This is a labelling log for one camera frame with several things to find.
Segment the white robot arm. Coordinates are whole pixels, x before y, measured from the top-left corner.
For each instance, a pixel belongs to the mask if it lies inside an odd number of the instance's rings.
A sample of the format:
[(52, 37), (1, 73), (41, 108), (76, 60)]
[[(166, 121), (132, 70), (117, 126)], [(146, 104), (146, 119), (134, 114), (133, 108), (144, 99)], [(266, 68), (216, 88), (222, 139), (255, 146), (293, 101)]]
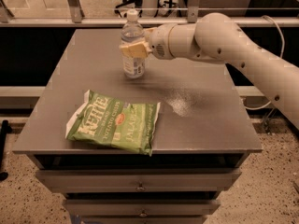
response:
[(295, 127), (299, 128), (299, 67), (254, 43), (229, 17), (205, 15), (196, 23), (150, 28), (143, 38), (120, 45), (130, 58), (187, 58), (228, 63), (240, 71)]

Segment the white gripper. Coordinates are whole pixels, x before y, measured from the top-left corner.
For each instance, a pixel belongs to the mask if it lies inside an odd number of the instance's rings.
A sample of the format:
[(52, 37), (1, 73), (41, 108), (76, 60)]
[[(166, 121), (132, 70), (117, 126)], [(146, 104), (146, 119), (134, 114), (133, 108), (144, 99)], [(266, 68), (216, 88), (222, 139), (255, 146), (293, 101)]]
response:
[(128, 42), (122, 40), (120, 51), (128, 58), (147, 58), (150, 54), (161, 60), (186, 58), (198, 60), (200, 47), (195, 37), (195, 25), (163, 24), (145, 30), (145, 39)]

